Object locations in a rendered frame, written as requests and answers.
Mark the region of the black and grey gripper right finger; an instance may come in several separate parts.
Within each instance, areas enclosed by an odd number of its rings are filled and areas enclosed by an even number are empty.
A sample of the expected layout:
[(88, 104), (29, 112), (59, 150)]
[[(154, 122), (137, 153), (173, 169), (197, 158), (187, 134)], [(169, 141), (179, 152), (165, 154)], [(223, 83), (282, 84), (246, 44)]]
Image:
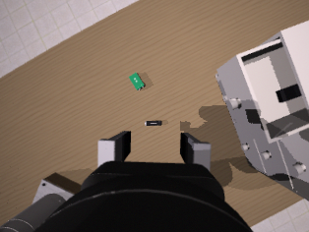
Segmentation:
[(189, 133), (180, 135), (180, 155), (185, 163), (197, 163), (211, 170), (211, 148), (208, 142), (200, 142)]

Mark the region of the small grey chest of drawers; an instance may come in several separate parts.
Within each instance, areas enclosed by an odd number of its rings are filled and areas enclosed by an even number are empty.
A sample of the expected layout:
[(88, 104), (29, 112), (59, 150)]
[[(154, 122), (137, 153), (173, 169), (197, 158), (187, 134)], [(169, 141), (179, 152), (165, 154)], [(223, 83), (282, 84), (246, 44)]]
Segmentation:
[[(266, 43), (269, 43), (271, 41), (275, 41), (277, 39), (280, 39), (282, 42), (282, 45), (284, 47), (284, 50), (286, 52), (287, 58), (289, 60), (289, 63), (291, 65), (292, 71), (294, 73), (295, 79), (297, 80), (299, 89), (301, 91), (304, 103), (306, 105), (308, 114), (309, 114), (309, 21), (304, 22), (302, 24), (296, 25), (294, 27), (281, 30), (265, 42), (263, 42), (261, 45), (264, 45)], [(257, 46), (257, 47), (259, 47)], [(258, 168), (252, 166), (248, 163), (249, 166), (256, 169), (257, 171), (261, 172), (262, 174), (266, 175), (267, 177), (271, 178), (272, 180), (276, 181), (277, 183), (281, 184), (282, 186), (286, 187), (287, 189), (291, 190), (293, 193), (297, 194), (298, 196), (302, 197), (303, 199), (307, 200), (309, 202), (309, 198), (303, 196), (302, 194), (296, 192), (280, 141), (278, 140), (292, 185), (294, 189), (291, 189), (290, 187), (286, 186), (284, 183), (278, 181), (277, 179), (271, 177), (268, 175), (264, 161), (264, 167), (266, 170), (266, 173), (259, 170)]]

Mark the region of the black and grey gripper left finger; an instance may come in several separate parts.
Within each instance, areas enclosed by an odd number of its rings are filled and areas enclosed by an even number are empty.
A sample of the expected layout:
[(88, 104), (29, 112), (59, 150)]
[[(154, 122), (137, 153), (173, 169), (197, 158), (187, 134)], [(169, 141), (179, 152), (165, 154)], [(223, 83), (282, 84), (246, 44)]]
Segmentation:
[(131, 152), (131, 131), (98, 141), (97, 167), (106, 161), (124, 161)]

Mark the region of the black aa battery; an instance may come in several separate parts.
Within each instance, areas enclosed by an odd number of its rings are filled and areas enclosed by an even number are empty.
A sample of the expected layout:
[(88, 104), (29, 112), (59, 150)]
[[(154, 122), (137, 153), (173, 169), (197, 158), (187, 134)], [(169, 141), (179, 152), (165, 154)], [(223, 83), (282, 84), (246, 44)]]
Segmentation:
[(161, 121), (145, 121), (146, 126), (161, 126)]

